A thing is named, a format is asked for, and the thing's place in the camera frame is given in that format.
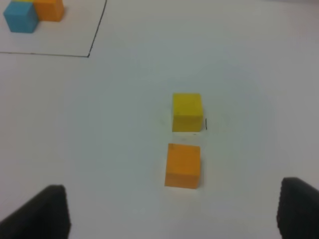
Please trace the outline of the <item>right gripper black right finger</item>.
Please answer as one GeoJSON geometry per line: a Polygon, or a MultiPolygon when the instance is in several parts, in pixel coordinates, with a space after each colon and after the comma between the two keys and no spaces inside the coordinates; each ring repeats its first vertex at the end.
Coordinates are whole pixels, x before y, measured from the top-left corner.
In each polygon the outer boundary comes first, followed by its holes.
{"type": "Polygon", "coordinates": [[[277,227],[283,239],[319,237],[319,191],[297,177],[281,182],[277,227]]]}

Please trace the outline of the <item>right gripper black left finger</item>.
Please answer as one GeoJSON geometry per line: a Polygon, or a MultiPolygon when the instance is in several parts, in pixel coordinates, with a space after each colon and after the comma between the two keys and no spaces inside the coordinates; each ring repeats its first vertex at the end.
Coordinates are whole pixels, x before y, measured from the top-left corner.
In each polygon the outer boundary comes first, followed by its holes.
{"type": "Polygon", "coordinates": [[[63,185],[47,186],[0,222],[2,239],[67,239],[70,231],[63,185]]]}

